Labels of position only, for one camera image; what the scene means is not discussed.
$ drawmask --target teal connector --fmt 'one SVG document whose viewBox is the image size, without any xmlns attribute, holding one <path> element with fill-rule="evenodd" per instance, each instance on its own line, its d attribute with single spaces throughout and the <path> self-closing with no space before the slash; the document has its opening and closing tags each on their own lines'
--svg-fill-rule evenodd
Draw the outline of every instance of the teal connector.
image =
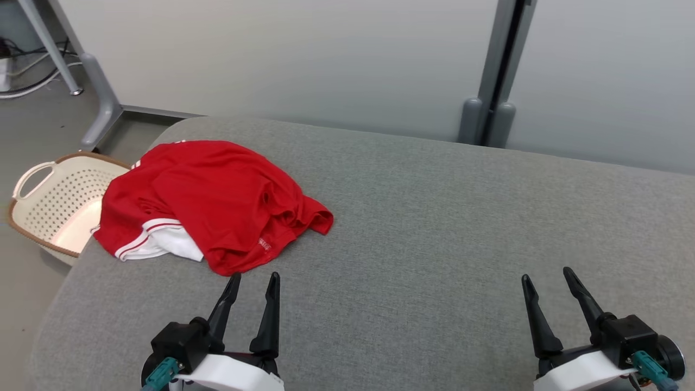
<svg viewBox="0 0 695 391">
<path fill-rule="evenodd" d="M 678 390 L 678 385 L 669 378 L 669 373 L 647 352 L 641 350 L 633 354 L 632 365 L 637 368 L 639 374 L 651 380 L 659 391 Z"/>
<path fill-rule="evenodd" d="M 167 357 L 157 368 L 152 371 L 151 374 L 145 380 L 145 386 L 140 391 L 160 391 L 165 385 L 169 384 L 170 381 L 174 380 L 181 370 L 179 362 L 174 358 Z"/>
</svg>

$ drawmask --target white plastic basket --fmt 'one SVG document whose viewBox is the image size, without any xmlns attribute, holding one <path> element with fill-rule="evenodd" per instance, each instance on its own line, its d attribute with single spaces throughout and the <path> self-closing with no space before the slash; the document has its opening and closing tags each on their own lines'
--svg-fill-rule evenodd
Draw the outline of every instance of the white plastic basket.
<svg viewBox="0 0 695 391">
<path fill-rule="evenodd" d="M 37 172 L 51 172 L 26 195 L 22 188 Z M 22 175 L 8 210 L 12 228 L 72 266 L 99 224 L 101 198 L 111 180 L 129 167 L 120 161 L 77 152 L 41 163 Z"/>
</svg>

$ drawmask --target gray floor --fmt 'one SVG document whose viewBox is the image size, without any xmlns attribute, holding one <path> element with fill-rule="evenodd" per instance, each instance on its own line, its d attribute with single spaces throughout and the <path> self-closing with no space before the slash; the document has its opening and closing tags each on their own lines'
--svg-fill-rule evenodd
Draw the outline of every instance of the gray floor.
<svg viewBox="0 0 695 391">
<path fill-rule="evenodd" d="M 96 116 L 99 102 L 84 71 L 81 67 L 71 71 L 85 86 L 82 95 L 72 97 L 65 83 L 54 81 L 26 97 L 0 100 L 0 200 L 5 208 L 17 179 L 38 163 L 77 151 Z M 127 113 L 99 148 L 133 163 L 176 121 Z M 5 215 L 0 224 L 0 378 L 3 389 L 23 390 L 24 365 L 33 338 L 70 268 L 16 233 Z"/>
</svg>

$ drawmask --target gray fabric surface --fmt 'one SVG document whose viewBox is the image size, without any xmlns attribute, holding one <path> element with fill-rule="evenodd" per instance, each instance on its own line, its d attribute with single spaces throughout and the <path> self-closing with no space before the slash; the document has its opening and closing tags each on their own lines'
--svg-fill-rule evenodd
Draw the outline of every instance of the gray fabric surface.
<svg viewBox="0 0 695 391">
<path fill-rule="evenodd" d="M 522 274 L 564 346 L 589 341 L 566 265 L 604 310 L 638 314 L 695 362 L 695 177 L 239 118 L 185 120 L 157 143 L 181 139 L 264 154 L 336 217 L 326 237 L 307 232 L 246 273 L 231 311 L 227 348 L 246 351 L 280 272 L 289 391 L 531 390 Z M 138 390 L 150 339 L 207 317 L 226 281 L 205 263 L 122 263 L 90 242 L 44 320 L 30 382 Z"/>
</svg>

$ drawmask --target power strip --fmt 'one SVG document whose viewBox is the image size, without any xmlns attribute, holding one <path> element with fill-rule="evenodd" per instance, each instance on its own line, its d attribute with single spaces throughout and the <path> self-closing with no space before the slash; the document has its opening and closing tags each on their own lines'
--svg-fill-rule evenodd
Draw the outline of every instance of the power strip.
<svg viewBox="0 0 695 391">
<path fill-rule="evenodd" d="M 12 59 L 0 58 L 0 92 L 9 91 L 12 88 Z"/>
</svg>

